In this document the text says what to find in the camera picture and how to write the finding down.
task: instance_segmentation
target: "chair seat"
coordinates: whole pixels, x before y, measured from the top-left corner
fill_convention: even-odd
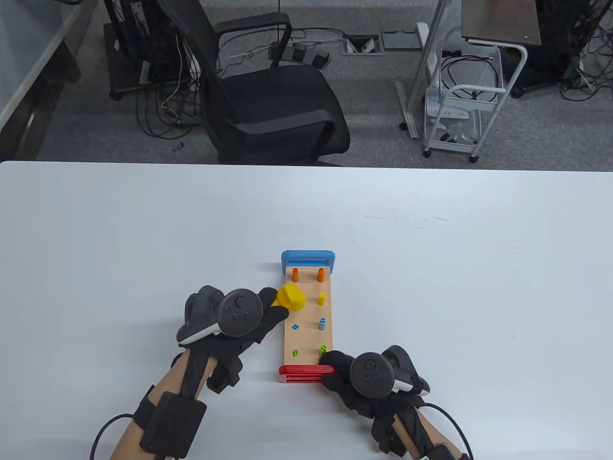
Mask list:
[[[303,64],[272,67],[227,77],[222,82],[241,122],[257,123],[326,109],[334,117],[336,129],[320,155],[349,149],[349,128],[341,106],[316,67]]]

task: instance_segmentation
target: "wooden board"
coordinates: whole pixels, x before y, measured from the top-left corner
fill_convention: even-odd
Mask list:
[[[462,0],[462,37],[540,45],[535,0]]]
[[[322,345],[333,350],[332,342],[332,292],[330,290],[330,267],[287,267],[285,270],[286,284],[292,283],[292,270],[298,268],[298,289],[306,295],[306,305],[299,312],[289,312],[285,321],[285,348],[283,364],[286,366],[312,365],[319,362],[319,349]],[[319,269],[323,268],[325,279],[317,281]],[[326,294],[326,304],[318,305],[319,293]],[[326,319],[326,329],[319,330],[319,320]],[[292,351],[298,350],[299,355],[292,356]]]

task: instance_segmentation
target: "red end piece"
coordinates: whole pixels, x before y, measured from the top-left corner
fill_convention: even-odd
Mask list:
[[[281,383],[320,383],[321,376],[338,374],[332,366],[281,366],[279,380]]]

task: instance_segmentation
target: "black wristband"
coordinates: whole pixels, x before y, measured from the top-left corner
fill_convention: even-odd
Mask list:
[[[181,397],[196,399],[198,387],[207,368],[208,356],[196,350],[189,352],[188,365],[181,383]]]
[[[154,385],[151,385],[143,399],[140,400],[140,404],[134,412],[134,415],[132,415],[134,423],[140,426],[143,430],[147,429],[147,425],[149,425],[149,420],[151,420],[151,416],[153,415],[153,412],[155,412],[155,405],[154,403],[149,401],[148,398],[149,393],[151,393],[151,390],[153,388]]]
[[[406,454],[406,447],[392,428],[393,415],[376,417],[370,434],[379,443],[379,450],[386,454],[394,452],[398,457]]]
[[[243,369],[243,363],[237,356],[232,362],[223,364],[219,363],[211,376],[207,380],[207,387],[215,393],[221,393],[228,385],[234,386],[238,383],[238,373]]]
[[[398,418],[405,427],[409,437],[413,440],[415,447],[421,455],[426,455],[434,449],[434,444],[428,436],[428,432],[422,425],[417,409],[415,407],[407,407],[404,410],[398,411]]]

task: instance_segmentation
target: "chair armrest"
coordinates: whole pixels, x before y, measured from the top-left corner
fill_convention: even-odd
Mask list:
[[[249,16],[241,19],[234,19],[231,21],[223,21],[213,26],[215,35],[217,36],[217,44],[219,46],[219,39],[223,34],[228,32],[238,32],[241,30],[259,29],[268,26],[283,26],[283,37],[276,51],[276,56],[273,57],[273,61],[270,67],[277,67],[285,51],[285,47],[289,42],[289,38],[292,34],[292,25],[289,22],[289,16],[286,13],[280,11],[274,13],[260,14],[257,16]]]
[[[314,110],[312,112],[291,115],[290,117],[276,118],[274,120],[261,121],[260,123],[232,123],[226,122],[235,129],[249,136],[260,136],[263,134],[273,134],[290,129],[305,128],[307,126],[318,125],[320,123],[332,125],[336,128],[334,117],[327,110]]]
[[[289,16],[286,13],[274,12],[260,14],[257,16],[249,16],[246,18],[233,19],[231,21],[223,21],[213,26],[215,34],[219,39],[223,34],[228,32],[238,32],[241,30],[259,29],[269,26],[282,26],[291,28]]]

